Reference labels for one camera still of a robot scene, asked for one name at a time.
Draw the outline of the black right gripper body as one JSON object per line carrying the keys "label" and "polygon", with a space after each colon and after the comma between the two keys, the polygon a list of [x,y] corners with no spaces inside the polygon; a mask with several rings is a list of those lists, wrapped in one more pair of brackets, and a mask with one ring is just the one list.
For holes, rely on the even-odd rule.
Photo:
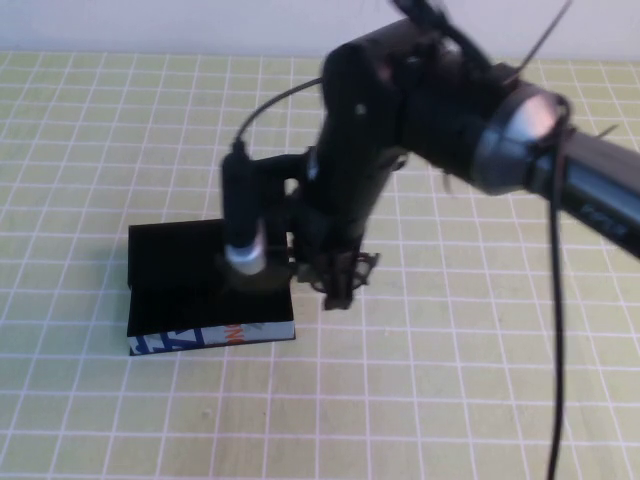
{"label": "black right gripper body", "polygon": [[287,176],[298,181],[291,212],[295,254],[356,248],[400,157],[399,148],[311,148],[289,154]]}

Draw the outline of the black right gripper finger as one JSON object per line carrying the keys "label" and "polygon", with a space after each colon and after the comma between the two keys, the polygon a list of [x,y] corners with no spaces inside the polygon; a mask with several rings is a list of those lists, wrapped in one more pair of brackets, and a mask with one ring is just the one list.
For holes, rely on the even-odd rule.
{"label": "black right gripper finger", "polygon": [[360,252],[355,249],[332,252],[326,257],[323,274],[325,310],[348,310],[351,307],[359,256]]}
{"label": "black right gripper finger", "polygon": [[294,257],[297,281],[315,291],[326,291],[330,280],[329,253],[296,247]]}

